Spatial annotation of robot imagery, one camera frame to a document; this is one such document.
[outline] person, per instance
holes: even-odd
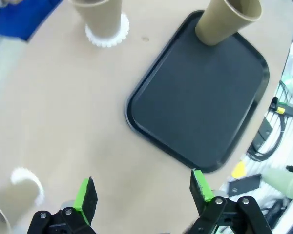
[[[62,0],[0,0],[0,35],[29,41]]]

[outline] black cord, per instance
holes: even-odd
[[[280,129],[280,134],[279,137],[277,139],[277,141],[275,142],[274,146],[267,151],[266,153],[261,153],[259,151],[256,150],[256,148],[254,147],[253,144],[251,144],[250,150],[248,150],[247,155],[249,156],[250,159],[252,159],[253,161],[256,162],[262,162],[267,160],[279,147],[284,131],[285,131],[285,120],[284,120],[284,116],[283,115],[279,115],[279,119],[280,119],[280,125],[281,125],[281,129]]]

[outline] tray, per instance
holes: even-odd
[[[202,14],[182,23],[131,94],[125,115],[154,145],[208,173],[231,155],[266,90],[269,69],[239,33],[216,46],[201,43],[195,26]]]

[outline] bolt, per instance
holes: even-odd
[[[244,198],[243,200],[242,200],[242,203],[244,204],[244,205],[247,205],[247,204],[249,204],[249,200],[247,200],[246,198]]]
[[[40,218],[46,218],[47,217],[47,214],[46,213],[41,213],[40,214]]]
[[[67,209],[66,211],[65,211],[65,214],[67,214],[67,215],[70,215],[72,213],[72,210],[71,209]]]
[[[223,200],[220,198],[217,198],[215,202],[217,205],[223,204]]]

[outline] table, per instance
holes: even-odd
[[[99,202],[97,233],[181,233],[198,213],[189,191],[190,169],[127,125],[130,93],[179,25],[208,0],[124,0],[130,32],[101,49],[63,2],[30,41],[0,88],[0,185],[14,167],[32,170],[45,188],[38,209],[54,213],[92,176]],[[270,81],[229,161],[206,175],[218,189],[250,145],[281,78],[293,34],[290,0],[262,0],[264,14],[241,30],[267,60]]]

